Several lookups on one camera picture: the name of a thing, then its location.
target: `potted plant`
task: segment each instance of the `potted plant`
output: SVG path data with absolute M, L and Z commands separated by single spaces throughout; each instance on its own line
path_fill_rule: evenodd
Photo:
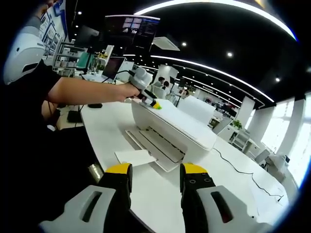
M 105 68 L 105 66 L 100 64 L 100 63 L 97 65 L 97 73 L 98 73 L 99 76 L 102 75 L 102 73 L 104 71 L 104 68 Z
M 242 128 L 242 124 L 239 120 L 234 120 L 231 125 L 233 125 L 233 127 L 238 128 L 239 130 Z

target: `person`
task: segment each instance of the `person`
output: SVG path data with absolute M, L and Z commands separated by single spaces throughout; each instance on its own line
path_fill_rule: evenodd
M 163 78 L 163 77 L 159 77 L 158 78 L 158 81 L 157 82 L 155 82 L 155 86 L 157 86 L 157 87 L 162 87 L 163 86 L 163 83 L 164 83 L 164 81 L 165 81 L 165 78 Z
M 46 1 L 27 23 L 39 30 L 40 17 L 55 3 Z M 6 217 L 15 228 L 37 232 L 37 225 L 62 214 L 65 203 L 92 184 L 88 166 L 96 156 L 84 127 L 52 132 L 42 115 L 45 100 L 83 105 L 124 101 L 137 96 L 130 83 L 113 85 L 65 78 L 41 60 L 34 70 L 12 82 L 3 73 L 1 82 L 6 113 L 2 129 L 7 156 L 5 174 Z
M 169 86 L 170 83 L 168 81 L 165 81 L 162 87 L 162 89 L 165 91 L 165 96 L 167 96 L 170 93 Z

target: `ceiling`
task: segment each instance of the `ceiling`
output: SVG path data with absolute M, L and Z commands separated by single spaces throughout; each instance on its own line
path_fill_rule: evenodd
M 67 0 L 67 22 L 72 22 L 71 26 L 68 24 L 69 37 L 74 38 L 73 34 L 77 33 L 75 25 L 85 24 L 100 30 L 105 15 L 131 15 L 161 2 L 164 1 L 133 0 L 125 5 L 124 1 L 115 0 L 109 2 L 108 6 L 106 1 L 79 0 L 76 11 L 82 11 L 82 14 L 72 21 L 76 1 Z M 246 2 L 261 8 L 252 0 Z M 273 7 L 281 9 L 278 12 L 281 16 L 291 18 L 288 12 L 293 11 L 292 8 L 279 8 L 276 1 L 273 4 Z M 308 62 L 305 50 L 301 49 L 302 42 L 298 37 L 301 34 L 294 31 L 302 31 L 296 27 L 299 22 L 293 23 L 289 20 L 289 26 L 298 38 L 296 42 L 260 15 L 224 4 L 182 4 L 158 9 L 146 15 L 161 18 L 156 36 L 169 36 L 180 51 L 161 50 L 153 45 L 148 54 L 141 54 L 142 57 L 138 54 L 136 57 L 128 57 L 139 65 L 157 68 L 160 64 L 167 63 L 178 69 L 180 76 L 189 77 L 231 95 L 233 98 L 218 92 L 219 96 L 230 98 L 230 101 L 239 106 L 241 104 L 235 99 L 243 101 L 245 95 L 255 98 L 257 108 L 275 103 L 222 73 L 180 61 L 152 58 L 150 55 L 192 61 L 223 71 L 258 88 L 275 102 L 311 90 L 310 74 L 306 72 L 311 63 Z M 233 54 L 231 58 L 227 56 L 228 52 Z M 200 83 L 191 83 L 190 80 L 188 84 L 203 86 Z

